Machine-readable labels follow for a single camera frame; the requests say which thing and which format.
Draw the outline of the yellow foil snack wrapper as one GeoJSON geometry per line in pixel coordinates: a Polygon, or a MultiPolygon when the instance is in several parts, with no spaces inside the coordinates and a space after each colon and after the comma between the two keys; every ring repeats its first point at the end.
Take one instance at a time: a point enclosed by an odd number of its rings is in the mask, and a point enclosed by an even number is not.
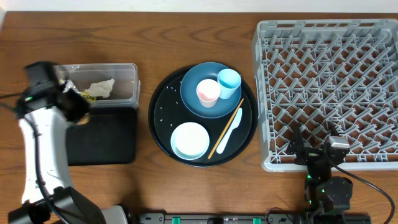
{"type": "Polygon", "coordinates": [[[86,91],[79,91],[71,80],[59,80],[59,82],[64,86],[64,93],[66,93],[68,90],[73,90],[74,92],[79,93],[87,101],[96,101],[95,96],[89,95],[86,91]]]}

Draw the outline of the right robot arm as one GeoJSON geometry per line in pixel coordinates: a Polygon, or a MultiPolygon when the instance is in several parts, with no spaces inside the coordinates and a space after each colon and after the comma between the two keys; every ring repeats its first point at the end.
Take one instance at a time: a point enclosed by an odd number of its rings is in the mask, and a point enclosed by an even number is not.
{"type": "Polygon", "coordinates": [[[304,198],[310,208],[294,222],[344,223],[343,212],[350,209],[353,183],[346,177],[333,176],[331,168],[343,162],[349,152],[348,140],[332,128],[331,135],[321,146],[306,146],[297,125],[287,152],[295,155],[294,164],[307,167],[304,198]]]}

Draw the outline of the light blue bowl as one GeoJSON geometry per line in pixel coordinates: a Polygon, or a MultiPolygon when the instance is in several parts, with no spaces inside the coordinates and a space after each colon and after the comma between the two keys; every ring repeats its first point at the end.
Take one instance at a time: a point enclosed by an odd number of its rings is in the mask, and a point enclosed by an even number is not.
{"type": "Polygon", "coordinates": [[[170,145],[177,157],[192,161],[203,156],[208,150],[210,135],[202,125],[186,122],[173,130],[170,145]]]}

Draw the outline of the white tissue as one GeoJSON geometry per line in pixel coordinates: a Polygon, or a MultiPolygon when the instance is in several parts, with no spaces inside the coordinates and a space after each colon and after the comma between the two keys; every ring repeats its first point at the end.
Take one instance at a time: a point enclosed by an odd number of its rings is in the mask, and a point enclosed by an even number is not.
{"type": "Polygon", "coordinates": [[[113,78],[98,83],[92,83],[89,89],[85,89],[85,92],[93,97],[107,98],[113,90],[114,83],[115,80],[113,78]]]}

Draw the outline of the brown cookie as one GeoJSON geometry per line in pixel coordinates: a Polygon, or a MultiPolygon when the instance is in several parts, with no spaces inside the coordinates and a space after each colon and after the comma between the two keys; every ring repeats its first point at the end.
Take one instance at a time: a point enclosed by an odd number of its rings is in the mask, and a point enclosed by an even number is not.
{"type": "Polygon", "coordinates": [[[77,123],[76,125],[84,125],[90,121],[90,114],[85,114],[77,123]]]}

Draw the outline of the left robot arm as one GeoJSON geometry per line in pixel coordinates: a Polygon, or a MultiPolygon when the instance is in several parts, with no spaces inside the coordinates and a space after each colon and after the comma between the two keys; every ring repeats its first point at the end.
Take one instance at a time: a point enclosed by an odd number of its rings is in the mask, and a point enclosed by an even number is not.
{"type": "Polygon", "coordinates": [[[73,187],[66,133],[69,123],[88,111],[81,96],[30,87],[15,111],[24,137],[26,178],[22,206],[9,212],[9,223],[45,223],[51,215],[63,223],[131,222],[124,207],[100,209],[73,187]]]}

